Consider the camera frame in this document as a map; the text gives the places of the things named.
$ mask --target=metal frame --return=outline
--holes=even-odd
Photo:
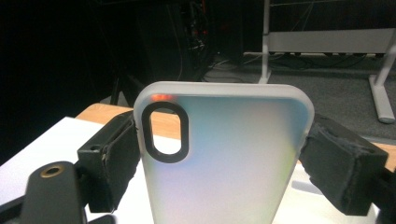
[[[270,0],[264,0],[262,33],[262,77],[267,83],[271,75],[268,68],[269,51],[304,53],[387,53],[378,75],[369,78],[375,109],[379,121],[395,122],[395,117],[384,87],[389,71],[396,59],[396,29],[269,32]]]

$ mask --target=black cable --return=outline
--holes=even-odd
[[[281,54],[281,55],[270,55],[270,57],[268,58],[268,61],[274,61],[274,60],[278,60],[278,59],[281,59],[281,58],[283,58],[283,57],[285,57],[286,56],[286,54],[285,53],[283,53],[283,54]]]
[[[198,32],[196,35],[191,35],[191,31],[187,32],[189,37],[189,51],[191,52],[193,69],[197,71],[198,75],[202,70],[202,67],[207,64],[208,56],[210,54],[209,49],[209,34],[205,33],[208,29],[209,21],[201,8],[201,6],[195,2],[190,2],[191,6],[191,19],[194,21],[191,27]]]
[[[202,28],[203,31],[206,31],[206,33],[204,33],[203,35],[203,39],[202,41],[204,42],[205,46],[204,48],[198,52],[197,57],[198,57],[198,64],[195,67],[195,72],[194,72],[194,80],[195,81],[199,81],[201,80],[202,76],[205,75],[205,73],[207,73],[210,68],[208,67],[211,62],[213,62],[213,58],[215,56],[215,54],[217,53],[215,46],[215,43],[213,41],[213,30],[212,28],[209,26],[209,20],[206,16],[206,14],[204,13],[204,11],[202,11],[202,16],[205,20],[205,26]]]
[[[261,57],[262,57],[262,55],[256,56],[256,57],[253,58],[253,59],[247,60],[246,62],[242,62],[242,64],[245,65],[245,64],[248,64],[248,63],[252,63],[252,62],[254,62],[254,61],[260,59]]]
[[[169,8],[169,5],[166,5],[166,9],[168,11],[169,20],[172,23],[172,30],[173,30],[174,35],[175,35],[175,39],[176,39],[176,42],[177,42],[178,55],[180,57],[180,68],[179,68],[178,77],[177,77],[177,81],[179,81],[180,78],[181,78],[181,74],[183,73],[183,55],[182,55],[182,52],[181,52],[180,42],[178,41],[178,37],[177,37],[176,25],[175,25],[175,22],[174,22],[174,20],[172,18],[171,9]]]
[[[309,69],[309,68],[349,68],[349,67],[352,67],[352,66],[362,62],[365,57],[366,57],[366,55],[361,56],[358,61],[356,61],[354,63],[351,63],[351,64],[347,64],[347,65],[341,66],[339,64],[344,63],[344,62],[346,62],[349,59],[356,58],[356,56],[349,55],[349,56],[345,57],[344,59],[341,59],[340,61],[338,61],[336,63],[332,63],[332,64],[320,64],[320,63],[315,63],[312,59],[309,59],[309,58],[303,58],[303,57],[296,57],[296,56],[293,56],[293,55],[288,55],[286,58],[282,57],[282,58],[279,58],[279,59],[272,60],[271,63],[270,63],[270,67],[276,68],[276,65],[281,65],[283,67],[288,67],[290,69],[298,69],[298,70],[306,70],[306,69]],[[284,59],[286,59],[286,61],[298,60],[298,61],[304,62],[304,65],[302,65],[302,66],[292,66],[292,65],[290,65],[288,63],[285,63]]]
[[[330,3],[330,2],[345,2],[347,0],[318,0],[316,3]],[[283,7],[283,6],[293,6],[293,5],[305,5],[305,4],[310,4],[313,1],[297,1],[297,2],[291,2],[291,3],[279,3],[279,4],[271,4],[270,7]]]
[[[304,13],[300,16],[300,18],[297,20],[297,22],[294,24],[294,26],[291,28],[291,31],[293,31],[296,27],[297,27],[297,25],[300,23],[300,21],[305,17],[305,15],[306,15],[306,13],[308,13],[309,12],[309,14],[311,14],[310,13],[310,11],[312,10],[312,3],[306,8],[306,10],[304,11]]]
[[[238,80],[238,81],[239,81],[239,82],[233,82],[233,83],[250,83],[250,84],[253,83],[253,82],[247,82],[247,81],[245,81],[244,79],[242,79],[242,78],[240,78],[240,77],[210,77],[210,76],[208,76],[208,75],[205,75],[205,76],[202,77],[202,79],[203,79],[205,82],[210,82],[210,81],[207,80],[207,78],[213,78],[213,79],[230,79],[230,80]]]
[[[302,31],[305,30],[306,23],[308,22],[309,16],[311,16],[311,12],[312,12],[312,9],[314,8],[314,4],[315,4],[315,0],[314,0],[314,1],[311,3],[311,5],[310,5],[308,15],[306,16],[305,21],[304,21],[304,24],[303,24],[303,28],[301,28]]]
[[[114,81],[115,82],[119,82],[120,77],[121,77],[121,73],[120,73],[120,64],[117,61],[116,55],[113,51],[113,48],[111,47],[110,41],[107,39],[106,34],[105,34],[105,28],[103,27],[100,19],[97,16],[97,12],[93,9],[93,6],[91,4],[91,0],[87,0],[86,1],[87,5],[85,5],[86,7],[86,12],[89,15],[88,19],[91,19],[92,22],[96,25],[97,28],[99,28],[98,32],[100,34],[100,36],[103,38],[104,42],[105,42],[105,46],[106,46],[106,50],[108,52],[109,55],[109,60],[110,60],[110,64],[112,67],[112,75],[114,76]],[[115,91],[119,91],[120,90],[120,86],[117,85],[117,88],[114,89],[115,85],[113,86],[113,92],[111,94],[110,97],[110,103],[112,104],[117,104],[118,102],[118,95],[116,95],[114,92]]]

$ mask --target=desk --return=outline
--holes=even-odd
[[[132,110],[132,108],[114,105],[94,104],[87,107],[78,116],[76,116],[76,118],[106,124],[116,115],[130,110]],[[153,130],[154,134],[174,139],[179,138],[175,133],[175,129],[177,128],[177,117],[175,115],[154,113],[152,120],[153,123],[156,124],[154,125],[154,127],[158,127],[157,130]],[[396,146],[378,143],[374,144],[389,153],[386,167],[391,171],[394,171],[396,167]]]

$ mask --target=translucent phone case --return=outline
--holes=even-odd
[[[181,147],[154,145],[149,115],[175,111]],[[314,117],[286,85],[158,82],[134,104],[155,223],[271,223]]]

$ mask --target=cable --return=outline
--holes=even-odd
[[[268,58],[268,61],[273,61],[273,60],[277,60],[277,59],[283,58],[285,55],[286,54],[284,54],[284,53],[281,54],[281,55],[278,55],[277,57],[275,57],[275,55],[274,56],[270,55],[270,57]]]
[[[303,25],[303,28],[301,28],[301,31],[304,31],[304,30],[305,30],[305,26],[306,26],[306,23],[308,22],[309,16],[311,15],[312,8],[314,8],[314,2],[315,2],[315,0],[314,0],[314,1],[311,3],[311,5],[310,5],[308,15],[307,15],[306,18],[305,18],[304,25]]]
[[[297,22],[294,24],[293,28],[291,28],[291,31],[293,31],[297,25],[300,23],[300,21],[305,17],[306,13],[308,13],[308,11],[310,11],[309,9],[311,8],[311,5],[309,5],[306,10],[304,11],[304,13],[300,16],[300,18],[297,20]]]
[[[179,69],[178,77],[177,77],[177,81],[179,81],[180,78],[181,78],[181,74],[183,73],[183,55],[182,55],[182,53],[181,53],[180,42],[178,41],[178,38],[177,38],[176,25],[175,25],[175,22],[174,22],[174,20],[173,20],[173,18],[172,18],[172,14],[171,14],[171,10],[170,10],[170,8],[169,8],[169,5],[166,5],[166,9],[167,9],[167,11],[168,11],[169,20],[170,20],[171,23],[172,23],[172,30],[173,30],[174,35],[175,35],[175,39],[176,39],[176,42],[177,42],[178,55],[179,55],[179,57],[180,57],[180,69]]]
[[[110,60],[111,60],[110,62],[114,66],[114,69],[116,70],[116,71],[114,71],[115,77],[118,77],[119,71],[120,71],[120,66],[117,63],[116,56],[115,56],[115,54],[113,52],[113,49],[110,46],[110,42],[108,41],[108,39],[107,39],[107,37],[105,35],[105,30],[104,30],[104,28],[102,26],[102,23],[99,21],[99,18],[97,17],[96,12],[93,11],[93,7],[91,5],[91,1],[86,1],[86,2],[88,3],[88,8],[89,8],[89,11],[90,11],[91,15],[93,16],[93,21],[95,22],[95,24],[99,28],[100,35],[102,36],[102,38],[105,41],[106,49],[107,49],[107,51],[109,53]]]
[[[218,70],[222,70],[222,71],[230,71],[230,70],[232,70],[232,69],[237,68],[236,65],[233,65],[233,67],[231,67],[231,68],[220,68],[220,67],[218,67],[219,65],[224,64],[224,63],[227,63],[227,62],[229,62],[229,61],[230,61],[230,60],[224,60],[224,61],[221,61],[221,62],[219,62],[219,63],[215,63],[215,64],[211,65],[210,68],[211,68],[211,69],[218,69]]]
[[[341,59],[340,61],[338,61],[336,63],[320,64],[320,63],[315,63],[312,59],[296,57],[296,56],[293,56],[293,55],[288,55],[286,60],[288,60],[288,61],[289,60],[297,60],[297,61],[303,62],[304,65],[302,65],[302,66],[291,66],[289,63],[285,63],[285,61],[282,62],[282,60],[275,59],[275,60],[271,61],[270,67],[276,68],[277,65],[281,65],[281,66],[287,67],[289,69],[298,69],[298,70],[305,70],[305,69],[309,69],[309,68],[349,68],[349,67],[352,67],[352,66],[362,62],[365,57],[366,57],[366,55],[361,56],[354,63],[340,66],[339,64],[344,63],[344,62],[346,62],[349,59],[356,59],[357,57],[354,56],[354,55],[349,55],[349,56],[345,57],[344,59]]]
[[[209,80],[207,80],[207,78],[213,78],[213,79],[230,79],[230,80],[236,80],[233,83],[250,83],[253,84],[253,82],[246,82],[244,79],[240,78],[240,77],[210,77],[210,76],[203,76],[202,80],[204,82],[210,82]]]
[[[249,61],[247,61],[247,62],[244,62],[243,64],[247,64],[247,63],[254,62],[254,61],[258,60],[261,56],[262,56],[262,55],[259,55],[259,56],[255,57],[254,59],[251,59],[251,60],[249,60]]]
[[[235,68],[238,68],[238,67],[239,67],[239,66],[233,65],[233,64],[231,64],[230,67],[218,67],[218,66],[216,65],[216,66],[212,67],[212,69],[220,70],[220,71],[231,71],[231,70],[234,70]]]
[[[345,2],[345,1],[347,1],[347,0],[321,0],[321,1],[316,1],[316,3]],[[279,4],[271,4],[270,7],[305,5],[305,4],[310,4],[312,2],[313,1],[309,1],[309,2],[293,2],[293,3],[279,3]]]
[[[191,53],[193,68],[199,70],[205,62],[208,53],[208,33],[207,27],[209,21],[203,10],[204,5],[200,6],[196,2],[190,2],[190,30],[186,32],[189,38],[189,51]]]

